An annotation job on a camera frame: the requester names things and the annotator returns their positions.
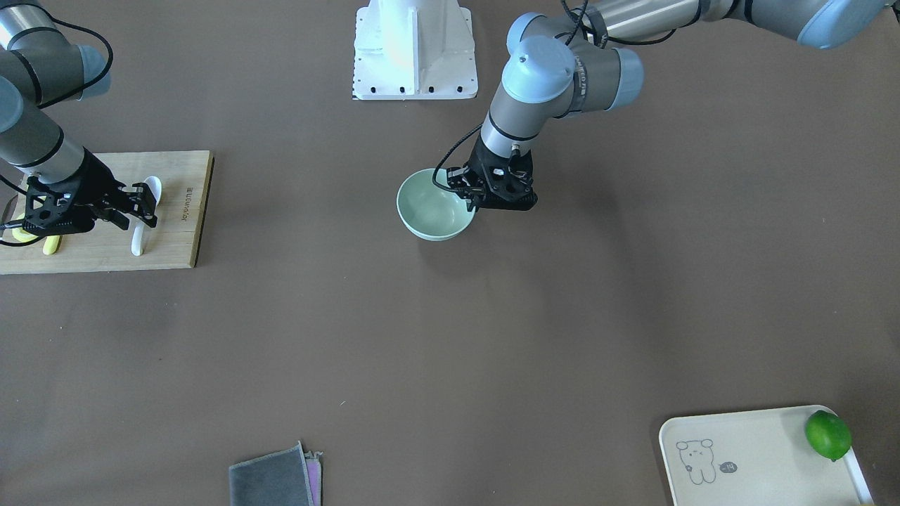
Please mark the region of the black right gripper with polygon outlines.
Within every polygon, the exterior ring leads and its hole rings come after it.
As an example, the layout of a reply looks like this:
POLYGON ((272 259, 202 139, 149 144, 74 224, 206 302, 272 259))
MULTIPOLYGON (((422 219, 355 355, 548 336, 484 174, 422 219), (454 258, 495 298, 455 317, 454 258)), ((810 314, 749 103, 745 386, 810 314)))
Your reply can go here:
POLYGON ((97 220, 128 230, 126 214, 149 228, 158 226, 158 198, 150 187, 123 191, 123 183, 90 150, 84 150, 78 170, 67 179, 45 185, 30 176, 27 182, 22 228, 34 236, 88 233, 97 220))

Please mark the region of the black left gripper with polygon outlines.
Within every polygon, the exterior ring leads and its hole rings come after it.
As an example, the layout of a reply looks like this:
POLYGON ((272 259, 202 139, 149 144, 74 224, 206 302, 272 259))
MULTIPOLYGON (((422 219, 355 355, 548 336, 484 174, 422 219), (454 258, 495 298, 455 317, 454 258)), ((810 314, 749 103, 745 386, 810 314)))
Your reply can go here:
POLYGON ((490 151, 476 141, 467 164, 448 167, 450 191, 463 199, 467 211, 478 209, 528 211, 538 202, 533 186, 532 154, 515 151, 508 157, 490 151))

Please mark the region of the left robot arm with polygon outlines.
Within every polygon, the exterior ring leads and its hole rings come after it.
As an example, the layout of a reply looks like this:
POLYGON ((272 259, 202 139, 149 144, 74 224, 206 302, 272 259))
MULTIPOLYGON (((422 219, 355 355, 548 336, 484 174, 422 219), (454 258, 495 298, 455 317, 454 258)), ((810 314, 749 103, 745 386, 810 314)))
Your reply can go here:
POLYGON ((526 13, 510 27, 508 62, 469 160, 438 189, 468 210, 527 211, 531 150, 549 119, 630 105, 642 90, 637 46, 661 43, 696 22, 741 20, 806 47, 843 45, 894 1, 598 1, 560 17, 526 13))

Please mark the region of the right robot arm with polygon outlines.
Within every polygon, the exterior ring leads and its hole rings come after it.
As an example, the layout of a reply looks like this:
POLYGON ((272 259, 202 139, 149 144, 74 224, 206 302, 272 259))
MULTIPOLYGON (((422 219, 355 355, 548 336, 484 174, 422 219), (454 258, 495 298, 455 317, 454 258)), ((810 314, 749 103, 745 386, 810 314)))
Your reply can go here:
POLYGON ((131 190, 83 144, 47 115, 64 100, 103 95, 110 88, 113 50, 68 41, 64 20, 37 1, 4 1, 1 10, 1 154, 26 177, 21 228, 37 238, 88 233, 97 221, 126 230, 131 217, 157 226, 157 196, 147 183, 131 190))

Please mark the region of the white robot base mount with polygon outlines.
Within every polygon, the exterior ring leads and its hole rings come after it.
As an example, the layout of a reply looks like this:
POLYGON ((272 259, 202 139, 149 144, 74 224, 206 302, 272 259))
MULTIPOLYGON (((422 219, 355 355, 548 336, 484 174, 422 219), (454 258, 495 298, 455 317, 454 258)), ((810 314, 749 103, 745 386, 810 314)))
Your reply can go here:
POLYGON ((462 100, 478 90, 470 9, 370 1, 356 11, 354 100, 462 100))

